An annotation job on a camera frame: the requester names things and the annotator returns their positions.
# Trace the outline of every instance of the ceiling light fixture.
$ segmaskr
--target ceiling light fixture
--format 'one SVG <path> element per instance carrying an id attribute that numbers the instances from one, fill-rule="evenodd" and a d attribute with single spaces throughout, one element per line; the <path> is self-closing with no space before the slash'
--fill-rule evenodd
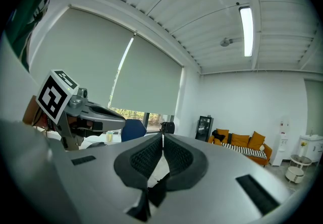
<path id="1" fill-rule="evenodd" d="M 239 9 L 242 26 L 243 26 L 243 36 L 244 36 L 244 56 L 252 56 L 253 47 L 253 19 L 250 7 L 241 7 Z"/>
<path id="2" fill-rule="evenodd" d="M 227 39 L 225 37 L 223 40 L 221 40 L 220 45 L 223 46 L 223 47 L 226 47 L 226 46 L 228 46 L 229 44 L 232 44 L 232 43 L 233 43 L 232 39 Z"/>

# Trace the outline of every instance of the striped blanket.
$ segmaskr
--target striped blanket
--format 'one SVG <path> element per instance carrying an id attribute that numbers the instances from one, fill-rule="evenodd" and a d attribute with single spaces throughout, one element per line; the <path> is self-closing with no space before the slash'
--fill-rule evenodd
<path id="1" fill-rule="evenodd" d="M 260 158 L 267 159 L 267 155 L 263 151 L 260 151 L 260 150 L 254 150 L 254 149 L 249 149 L 249 148 L 245 148 L 245 147 L 238 147 L 235 145 L 231 145 L 228 143 L 222 143 L 222 142 L 221 142 L 221 144 L 225 148 L 238 151 L 246 156 L 254 156 L 254 157 L 260 157 Z"/>

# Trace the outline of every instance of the black vent slot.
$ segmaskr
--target black vent slot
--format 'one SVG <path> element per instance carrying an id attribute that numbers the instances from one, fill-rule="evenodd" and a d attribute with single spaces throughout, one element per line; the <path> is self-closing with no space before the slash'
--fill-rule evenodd
<path id="1" fill-rule="evenodd" d="M 266 215 L 279 206 L 279 203 L 251 175 L 239 177 L 236 180 L 262 215 Z"/>
<path id="2" fill-rule="evenodd" d="M 83 163 L 87 163 L 89 161 L 95 160 L 96 158 L 94 156 L 85 156 L 85 157 L 79 157 L 72 159 L 73 165 L 79 165 Z"/>

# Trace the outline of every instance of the white round stool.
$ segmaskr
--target white round stool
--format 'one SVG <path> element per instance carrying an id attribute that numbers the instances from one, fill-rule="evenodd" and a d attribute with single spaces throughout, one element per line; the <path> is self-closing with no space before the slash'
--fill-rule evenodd
<path id="1" fill-rule="evenodd" d="M 287 169 L 285 176 L 288 178 L 289 182 L 293 181 L 298 184 L 304 178 L 304 171 L 298 167 L 290 166 Z"/>

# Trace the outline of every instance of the roller blind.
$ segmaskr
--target roller blind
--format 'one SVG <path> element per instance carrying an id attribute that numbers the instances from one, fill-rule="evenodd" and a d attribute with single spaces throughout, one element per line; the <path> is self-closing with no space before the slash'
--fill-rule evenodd
<path id="1" fill-rule="evenodd" d="M 323 136 L 323 82 L 305 81 L 307 93 L 306 134 Z"/>
<path id="2" fill-rule="evenodd" d="M 133 33 L 91 13 L 68 9 L 45 36 L 30 73 L 40 85 L 50 69 L 63 69 L 90 101 L 107 106 L 121 58 Z"/>
<path id="3" fill-rule="evenodd" d="M 174 115 L 181 73 L 179 64 L 136 36 L 120 70 L 111 106 Z"/>

